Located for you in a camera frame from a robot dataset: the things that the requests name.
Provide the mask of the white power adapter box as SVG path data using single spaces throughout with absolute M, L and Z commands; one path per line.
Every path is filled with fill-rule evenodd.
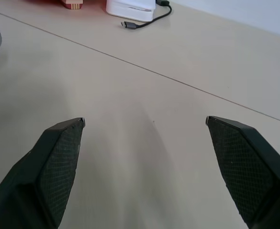
M 141 22 L 153 19 L 155 0 L 107 0 L 106 12 L 113 16 Z

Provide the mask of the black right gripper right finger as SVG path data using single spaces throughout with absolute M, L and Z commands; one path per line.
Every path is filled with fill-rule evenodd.
M 218 166 L 248 229 L 280 229 L 280 154 L 253 127 L 208 116 Z

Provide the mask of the striped wooden block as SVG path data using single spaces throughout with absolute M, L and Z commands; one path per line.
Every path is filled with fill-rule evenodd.
M 60 0 L 60 2 L 69 10 L 79 10 L 82 8 L 84 0 Z

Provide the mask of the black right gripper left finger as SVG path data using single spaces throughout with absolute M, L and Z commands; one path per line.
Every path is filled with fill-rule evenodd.
M 0 229 L 58 229 L 74 184 L 82 117 L 44 130 L 0 183 Z

